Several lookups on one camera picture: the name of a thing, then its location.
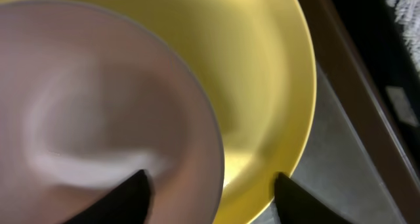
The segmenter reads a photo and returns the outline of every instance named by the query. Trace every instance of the yellow bowl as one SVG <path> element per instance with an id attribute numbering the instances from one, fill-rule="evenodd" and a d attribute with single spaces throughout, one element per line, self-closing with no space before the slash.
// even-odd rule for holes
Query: yellow bowl
<path id="1" fill-rule="evenodd" d="M 140 22 L 188 63 L 215 109 L 224 143 L 215 223 L 256 218 L 272 200 L 275 173 L 295 169 L 312 124 L 314 53 L 297 0 L 78 1 Z"/>

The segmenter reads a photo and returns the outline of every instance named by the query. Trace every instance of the gray surface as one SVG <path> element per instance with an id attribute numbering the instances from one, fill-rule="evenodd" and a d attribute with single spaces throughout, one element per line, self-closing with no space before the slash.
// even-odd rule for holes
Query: gray surface
<path id="1" fill-rule="evenodd" d="M 355 224 L 404 223 L 320 69 L 312 131 L 292 179 Z M 253 224 L 275 223 L 273 208 Z"/>

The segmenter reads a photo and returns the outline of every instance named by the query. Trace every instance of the wooden edge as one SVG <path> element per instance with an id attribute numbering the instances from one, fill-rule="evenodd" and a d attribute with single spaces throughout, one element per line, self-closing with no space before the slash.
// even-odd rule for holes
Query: wooden edge
<path id="1" fill-rule="evenodd" d="M 299 0 L 317 61 L 407 223 L 420 223 L 413 160 L 331 0 Z"/>

